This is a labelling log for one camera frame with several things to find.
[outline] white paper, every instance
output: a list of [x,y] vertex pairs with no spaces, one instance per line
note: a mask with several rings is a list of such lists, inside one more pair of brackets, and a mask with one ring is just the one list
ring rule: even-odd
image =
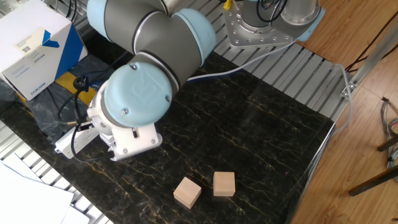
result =
[[3,160],[3,163],[23,177],[42,183],[42,180],[35,174],[35,172],[33,172],[15,153],[9,155],[5,160]]
[[[9,155],[3,160],[3,163],[21,176],[42,183],[42,180],[35,172],[33,172],[15,153]],[[62,220],[62,224],[87,224],[89,221],[90,219],[87,216],[74,209],[72,206],[69,206],[67,214]]]
[[89,221],[90,219],[87,216],[71,206],[62,220],[62,224],[87,224]]
[[0,223],[61,224],[73,194],[26,179],[0,162]]

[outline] metal grating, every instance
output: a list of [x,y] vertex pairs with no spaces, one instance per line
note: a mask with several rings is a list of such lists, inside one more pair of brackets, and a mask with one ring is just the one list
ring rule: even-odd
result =
[[[45,2],[55,8],[54,0],[45,0]],[[92,29],[88,25],[86,16],[87,2],[88,0],[78,1],[79,13],[74,22],[81,36]],[[68,4],[69,1],[59,1],[60,14],[66,15]],[[194,0],[190,8],[200,11],[212,23],[217,38],[215,52],[236,65],[242,65],[254,57],[275,49],[275,47],[232,49],[227,38],[227,25],[222,16],[223,4],[220,0]],[[277,52],[254,62],[246,70],[333,121],[337,120],[348,102],[340,96],[345,89],[342,72],[331,62],[299,44],[294,44],[284,52]]]
[[73,193],[73,208],[86,215],[90,219],[89,224],[113,224],[86,197],[0,121],[0,160],[7,161],[7,158],[11,158],[11,154],[15,154],[22,160],[45,184]]

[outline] barcode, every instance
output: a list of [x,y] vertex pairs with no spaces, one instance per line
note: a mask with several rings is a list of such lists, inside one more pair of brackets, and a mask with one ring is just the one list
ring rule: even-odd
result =
[[30,51],[30,47],[25,47],[24,49],[22,49],[25,53]]

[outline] wooden floor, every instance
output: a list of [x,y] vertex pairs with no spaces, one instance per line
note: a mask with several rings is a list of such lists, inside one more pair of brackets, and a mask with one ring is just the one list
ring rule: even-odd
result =
[[[303,45],[344,66],[398,11],[398,1],[390,0],[321,0],[321,5],[326,16]],[[392,221],[398,218],[398,181],[390,180],[356,197],[348,195],[350,188],[387,169],[387,152],[376,149],[386,140],[380,115],[383,96],[398,105],[398,50],[381,61],[359,87],[353,118],[332,137],[292,223],[398,223]],[[347,116],[348,108],[338,127]]]

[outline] power plug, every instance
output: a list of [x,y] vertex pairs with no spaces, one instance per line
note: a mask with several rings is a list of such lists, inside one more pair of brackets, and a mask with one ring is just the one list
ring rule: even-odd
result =
[[[64,136],[62,136],[56,143],[54,151],[56,153],[62,153],[68,159],[73,158],[72,149],[70,147],[70,143],[72,140],[72,134],[75,128],[69,130]],[[88,143],[94,140],[95,137],[99,135],[99,132],[96,128],[89,127],[84,131],[79,131],[75,136],[75,152],[79,153]]]

